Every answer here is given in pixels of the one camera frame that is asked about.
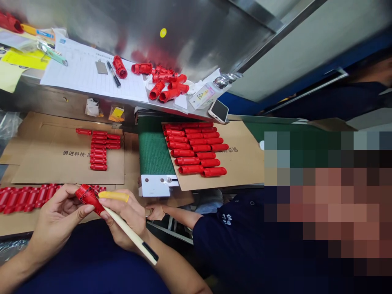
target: red plastic connector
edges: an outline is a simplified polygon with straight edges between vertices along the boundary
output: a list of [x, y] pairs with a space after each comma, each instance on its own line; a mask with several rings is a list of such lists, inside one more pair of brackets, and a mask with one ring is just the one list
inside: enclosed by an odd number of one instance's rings
[[101, 215], [101, 212], [105, 210], [98, 201], [98, 193], [96, 193], [92, 186], [82, 184], [80, 188], [75, 192], [76, 197], [84, 204], [94, 205], [95, 213]]
[[227, 144], [214, 144], [214, 145], [211, 145], [211, 149], [214, 152], [225, 151], [225, 150], [229, 149], [229, 145], [227, 145]]
[[214, 158], [216, 158], [215, 152], [196, 153], [196, 156], [200, 159], [214, 159]]
[[149, 94], [150, 99], [155, 100], [156, 98], [158, 98], [164, 87], [165, 87], [165, 82], [159, 80]]
[[200, 163], [197, 157], [178, 157], [174, 160], [176, 165], [195, 165]]
[[210, 145], [193, 145], [192, 150], [194, 152], [209, 152], [211, 151]]
[[207, 144], [222, 144], [223, 143], [223, 139], [222, 138], [209, 138], [206, 139], [207, 140]]
[[204, 169], [204, 172], [201, 175], [210, 178], [213, 176], [224, 176], [225, 174], [227, 174], [227, 170], [224, 167], [211, 167], [209, 169]]
[[105, 171], [105, 170], [107, 170], [107, 165], [100, 165], [100, 164], [92, 163], [92, 164], [90, 164], [90, 169]]
[[191, 149], [191, 146], [189, 144], [180, 143], [180, 142], [168, 142], [167, 146], [170, 149], [185, 149], [185, 150]]
[[116, 55], [113, 59], [113, 66], [116, 69], [116, 74], [119, 78], [126, 78], [128, 75], [127, 70], [125, 69], [123, 60], [120, 56]]
[[191, 157], [195, 156], [195, 153], [192, 150], [183, 150], [183, 149], [173, 149], [170, 154], [173, 157], [180, 157], [180, 156], [186, 156], [186, 157]]
[[167, 136], [166, 142], [188, 143], [188, 138], [187, 137], [180, 137], [180, 136]]
[[76, 129], [76, 132], [81, 135], [91, 135], [91, 130], [87, 129]]

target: hand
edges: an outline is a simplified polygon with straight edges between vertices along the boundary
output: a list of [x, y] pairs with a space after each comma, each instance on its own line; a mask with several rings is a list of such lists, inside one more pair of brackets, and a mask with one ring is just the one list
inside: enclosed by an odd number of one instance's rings
[[89, 215], [93, 205], [83, 205], [75, 196], [77, 185], [64, 184], [42, 206], [37, 226], [26, 248], [26, 254], [38, 263], [55, 256], [68, 241], [78, 223]]
[[[136, 200], [134, 194], [128, 189], [116, 190], [114, 192], [126, 193], [129, 195], [128, 202], [109, 198], [100, 198], [99, 202], [119, 214], [129, 225], [129, 227], [142, 239], [147, 235], [145, 209]], [[131, 239], [118, 226], [114, 219], [107, 213], [101, 212], [101, 217], [106, 221], [114, 242], [127, 251], [135, 251], [137, 247]]]
[[165, 216], [165, 212], [163, 211], [163, 205], [162, 204], [150, 204], [146, 206], [146, 209], [152, 209], [152, 213], [148, 217], [150, 221], [161, 221], [163, 217]]

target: worker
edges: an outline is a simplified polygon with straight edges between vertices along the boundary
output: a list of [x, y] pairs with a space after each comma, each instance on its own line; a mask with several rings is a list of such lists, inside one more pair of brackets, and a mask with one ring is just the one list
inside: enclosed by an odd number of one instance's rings
[[94, 210], [75, 197], [78, 188], [63, 185], [42, 207], [26, 249], [0, 267], [0, 293], [211, 293], [179, 253], [147, 230], [145, 209], [129, 190], [118, 190], [129, 195], [127, 203], [100, 202], [157, 253], [154, 269], [106, 211], [107, 225], [96, 220], [76, 228]]

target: person's right hand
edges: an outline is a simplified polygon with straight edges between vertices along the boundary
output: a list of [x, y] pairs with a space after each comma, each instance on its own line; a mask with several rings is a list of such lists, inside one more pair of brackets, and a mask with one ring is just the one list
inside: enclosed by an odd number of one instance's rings
[[[120, 215], [129, 225], [129, 227], [138, 234], [142, 239], [147, 235], [145, 209], [136, 200], [134, 194], [128, 189], [116, 190], [114, 192], [126, 193], [129, 195], [128, 202], [120, 200], [99, 198], [99, 202]], [[106, 221], [111, 234], [113, 235], [114, 242], [121, 248], [127, 251], [135, 251], [137, 247], [131, 239], [124, 233], [120, 226], [114, 219], [107, 213], [101, 212], [101, 217]]]

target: person's left hand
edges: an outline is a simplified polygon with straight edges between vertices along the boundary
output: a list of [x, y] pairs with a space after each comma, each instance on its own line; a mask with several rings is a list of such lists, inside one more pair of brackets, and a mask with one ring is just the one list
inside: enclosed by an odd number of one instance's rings
[[41, 208], [37, 226], [25, 250], [35, 262], [45, 263], [68, 241], [77, 224], [94, 211], [75, 196], [77, 185], [64, 184]]

